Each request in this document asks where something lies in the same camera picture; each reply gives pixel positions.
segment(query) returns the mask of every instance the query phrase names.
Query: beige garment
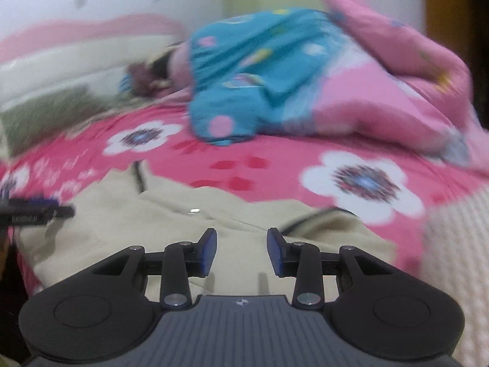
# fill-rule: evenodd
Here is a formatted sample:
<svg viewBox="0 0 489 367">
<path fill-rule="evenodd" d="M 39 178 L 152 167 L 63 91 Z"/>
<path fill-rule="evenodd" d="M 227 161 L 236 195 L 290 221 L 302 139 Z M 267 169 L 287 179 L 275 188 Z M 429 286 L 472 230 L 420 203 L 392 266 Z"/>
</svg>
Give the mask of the beige garment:
<svg viewBox="0 0 489 367">
<path fill-rule="evenodd" d="M 421 279 L 451 295 L 465 314 L 453 356 L 465 367 L 489 365 L 489 187 L 432 211 Z"/>
<path fill-rule="evenodd" d="M 207 228 L 215 228 L 218 251 L 210 276 L 190 279 L 194 297 L 202 293 L 292 297 L 295 279 L 280 279 L 273 273 L 267 254 L 267 229 L 281 228 L 315 209 L 293 200 L 248 203 L 220 189 L 194 189 L 153 176 L 145 164 L 141 171 L 147 186 L 142 194 L 131 169 L 112 170 L 75 197 L 74 219 L 62 225 L 54 222 L 47 230 L 30 228 L 20 233 L 20 251 L 44 285 L 53 285 L 128 246 L 162 251 L 175 242 L 196 242 Z M 191 214 L 193 209 L 200 211 Z M 344 219 L 351 222 L 356 217 L 344 214 Z M 349 232 L 324 230 L 308 242 L 326 252 L 354 245 L 392 263 L 395 245 L 361 228 Z M 325 280 L 326 298 L 334 300 L 335 280 Z M 146 295 L 151 300 L 158 300 L 159 282 L 159 277 L 153 277 L 148 283 Z"/>
</svg>

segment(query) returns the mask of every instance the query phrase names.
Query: blue blanket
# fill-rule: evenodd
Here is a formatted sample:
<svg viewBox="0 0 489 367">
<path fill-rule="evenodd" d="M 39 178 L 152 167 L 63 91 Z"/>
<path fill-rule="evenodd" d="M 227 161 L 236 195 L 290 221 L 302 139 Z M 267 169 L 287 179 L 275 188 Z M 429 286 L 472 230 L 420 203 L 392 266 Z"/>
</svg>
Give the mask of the blue blanket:
<svg viewBox="0 0 489 367">
<path fill-rule="evenodd" d="M 213 23 L 190 42 L 192 129 L 225 146 L 258 133 L 314 133 L 311 107 L 344 37 L 324 13 L 280 9 Z"/>
</svg>

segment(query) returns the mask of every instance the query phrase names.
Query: bed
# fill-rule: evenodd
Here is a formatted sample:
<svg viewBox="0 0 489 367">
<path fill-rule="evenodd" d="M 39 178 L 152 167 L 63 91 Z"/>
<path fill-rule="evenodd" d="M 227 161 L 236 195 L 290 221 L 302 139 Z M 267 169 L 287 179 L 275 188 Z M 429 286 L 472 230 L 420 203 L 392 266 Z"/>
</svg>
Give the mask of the bed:
<svg viewBox="0 0 489 367">
<path fill-rule="evenodd" d="M 40 24 L 0 42 L 0 100 L 21 103 L 80 83 L 99 94 L 114 94 L 128 63 L 183 37 L 178 23 L 157 15 Z M 423 271 L 427 279 L 436 275 L 426 271 L 429 264 L 424 262 L 430 260 L 424 252 L 426 220 L 441 206 L 464 200 L 488 183 L 436 159 L 355 136 L 258 136 L 229 147 L 212 146 L 192 135 L 183 107 L 154 104 L 86 123 L 38 145 L 1 166 L 0 186 L 8 182 L 16 194 L 69 202 L 111 169 L 126 170 L 135 160 L 146 160 L 158 176 L 195 188 L 217 187 L 248 202 L 291 198 L 317 208 L 348 209 L 398 246 L 398 268 L 415 276 Z M 382 190 L 379 196 L 366 197 L 361 183 L 342 191 L 345 179 L 335 173 L 348 168 L 373 172 Z M 382 192 L 394 192 L 395 202 L 383 201 Z M 19 266 L 32 295 L 50 278 L 43 276 L 21 238 L 19 248 Z M 465 365 L 481 367 L 478 363 Z"/>
</svg>

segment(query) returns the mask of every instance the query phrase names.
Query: metal screw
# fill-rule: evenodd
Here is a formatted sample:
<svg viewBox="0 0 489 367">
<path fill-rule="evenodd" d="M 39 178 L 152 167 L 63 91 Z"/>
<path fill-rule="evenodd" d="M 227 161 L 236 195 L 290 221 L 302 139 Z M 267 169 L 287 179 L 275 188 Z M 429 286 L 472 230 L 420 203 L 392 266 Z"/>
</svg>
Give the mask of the metal screw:
<svg viewBox="0 0 489 367">
<path fill-rule="evenodd" d="M 170 294 L 164 299 L 165 303 L 169 306 L 182 306 L 187 300 L 187 297 L 183 294 Z"/>
<path fill-rule="evenodd" d="M 312 306 L 321 302 L 321 297 L 318 294 L 303 293 L 297 297 L 297 301 L 303 305 Z"/>
</svg>

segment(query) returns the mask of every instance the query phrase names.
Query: flower center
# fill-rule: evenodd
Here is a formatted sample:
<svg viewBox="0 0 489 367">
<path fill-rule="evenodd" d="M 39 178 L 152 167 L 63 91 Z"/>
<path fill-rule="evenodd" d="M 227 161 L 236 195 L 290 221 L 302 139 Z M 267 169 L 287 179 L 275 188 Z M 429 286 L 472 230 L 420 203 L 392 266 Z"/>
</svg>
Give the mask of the flower center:
<svg viewBox="0 0 489 367">
<path fill-rule="evenodd" d="M 156 139 L 162 133 L 162 130 L 157 128 L 146 128 L 144 130 L 137 130 L 122 138 L 121 142 L 127 146 L 139 146 L 145 145 L 148 142 Z"/>
<path fill-rule="evenodd" d="M 400 190 L 384 171 L 366 165 L 340 167 L 333 178 L 344 193 L 370 201 L 391 202 Z"/>
</svg>

